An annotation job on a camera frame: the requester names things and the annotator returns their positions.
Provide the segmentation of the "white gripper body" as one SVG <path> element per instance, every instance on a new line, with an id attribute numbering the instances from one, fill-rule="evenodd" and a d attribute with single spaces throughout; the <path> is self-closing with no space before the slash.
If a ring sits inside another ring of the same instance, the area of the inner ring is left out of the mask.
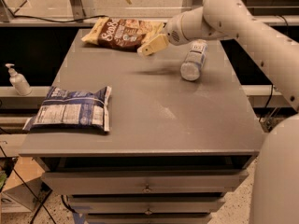
<path id="1" fill-rule="evenodd" d="M 187 13 L 180 13 L 171 18 L 164 27 L 169 42 L 175 46 L 187 44 L 189 42 L 189 24 Z"/>

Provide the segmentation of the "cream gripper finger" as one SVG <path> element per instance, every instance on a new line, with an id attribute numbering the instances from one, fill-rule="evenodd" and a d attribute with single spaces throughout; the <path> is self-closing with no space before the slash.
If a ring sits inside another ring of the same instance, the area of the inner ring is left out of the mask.
<path id="1" fill-rule="evenodd" d="M 165 34 L 158 34 L 148 42 L 137 49 L 137 53 L 141 56 L 150 56 L 158 51 L 166 49 L 169 45 L 168 38 Z"/>

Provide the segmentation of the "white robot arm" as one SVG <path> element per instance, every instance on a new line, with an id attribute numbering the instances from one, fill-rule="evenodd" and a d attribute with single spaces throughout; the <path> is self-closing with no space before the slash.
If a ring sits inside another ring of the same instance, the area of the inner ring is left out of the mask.
<path id="1" fill-rule="evenodd" d="M 299 44 L 256 20 L 242 0 L 204 0 L 168 20 L 164 32 L 137 52 L 148 56 L 195 39 L 234 39 L 299 109 Z M 264 139 L 256 165 L 249 224 L 299 224 L 299 115 L 280 122 Z"/>

